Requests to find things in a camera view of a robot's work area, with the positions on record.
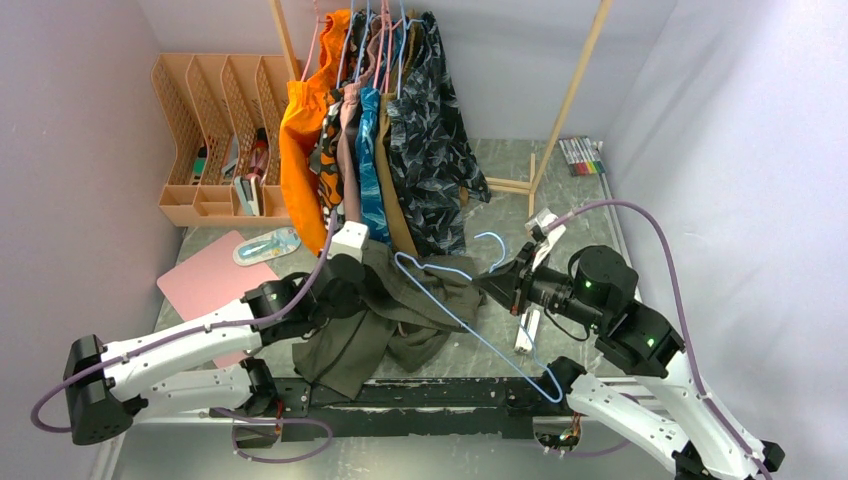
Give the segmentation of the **olive green shorts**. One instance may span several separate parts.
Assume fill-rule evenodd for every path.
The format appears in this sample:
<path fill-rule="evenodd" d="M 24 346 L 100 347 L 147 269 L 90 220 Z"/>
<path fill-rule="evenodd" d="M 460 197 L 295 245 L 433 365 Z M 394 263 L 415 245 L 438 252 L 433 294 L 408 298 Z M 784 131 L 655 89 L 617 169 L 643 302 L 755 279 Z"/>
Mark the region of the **olive green shorts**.
<path fill-rule="evenodd" d="M 403 273 L 390 247 L 369 240 L 364 265 L 373 268 L 382 288 L 367 307 L 349 318 L 334 319 L 304 343 L 291 347 L 294 371 L 347 398 L 358 396 L 384 356 L 413 373 L 431 360 L 453 332 L 476 326 L 484 294 L 466 279 L 475 260 L 466 255 L 424 257 Z"/>

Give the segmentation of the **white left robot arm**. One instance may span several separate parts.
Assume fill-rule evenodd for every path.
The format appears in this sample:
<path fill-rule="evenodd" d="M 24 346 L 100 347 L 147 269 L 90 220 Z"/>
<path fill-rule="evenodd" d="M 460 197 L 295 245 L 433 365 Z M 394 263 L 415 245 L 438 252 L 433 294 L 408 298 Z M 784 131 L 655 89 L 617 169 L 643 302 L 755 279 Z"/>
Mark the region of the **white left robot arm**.
<path fill-rule="evenodd" d="M 267 365 L 200 365 L 237 351 L 304 338 L 329 321 L 366 309 L 382 283 L 374 268 L 348 255 L 312 273 L 261 283 L 219 309 L 158 333 L 104 343 L 95 335 L 71 344 L 63 378 L 74 444 L 111 439 L 135 422 L 198 408 L 273 409 L 277 388 Z"/>

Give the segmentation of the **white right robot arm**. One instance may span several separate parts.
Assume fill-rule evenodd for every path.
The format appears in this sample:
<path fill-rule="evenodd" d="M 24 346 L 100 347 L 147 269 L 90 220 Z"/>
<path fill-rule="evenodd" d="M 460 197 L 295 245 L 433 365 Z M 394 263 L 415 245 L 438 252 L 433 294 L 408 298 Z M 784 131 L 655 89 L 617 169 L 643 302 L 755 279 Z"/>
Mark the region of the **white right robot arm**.
<path fill-rule="evenodd" d="M 573 255 L 574 273 L 534 266 L 527 243 L 515 259 L 474 284 L 513 315 L 536 305 L 596 335 L 596 349 L 648 389 L 660 416 L 559 357 L 542 378 L 539 398 L 550 413 L 569 408 L 603 423 L 658 461 L 677 479 L 752 479 L 778 471 L 785 452 L 759 440 L 726 407 L 700 391 L 684 339 L 659 312 L 637 301 L 638 274 L 604 245 Z"/>

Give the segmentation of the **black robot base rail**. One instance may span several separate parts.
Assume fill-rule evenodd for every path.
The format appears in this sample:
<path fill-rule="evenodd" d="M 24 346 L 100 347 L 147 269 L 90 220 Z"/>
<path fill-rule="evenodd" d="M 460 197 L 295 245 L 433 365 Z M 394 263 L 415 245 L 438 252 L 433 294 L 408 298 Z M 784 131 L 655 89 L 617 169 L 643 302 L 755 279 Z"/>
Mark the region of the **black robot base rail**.
<path fill-rule="evenodd" d="M 275 379 L 285 418 L 327 424 L 336 438 L 498 434 L 533 440 L 570 424 L 520 377 L 402 378 L 367 381 L 349 399 L 299 377 Z"/>

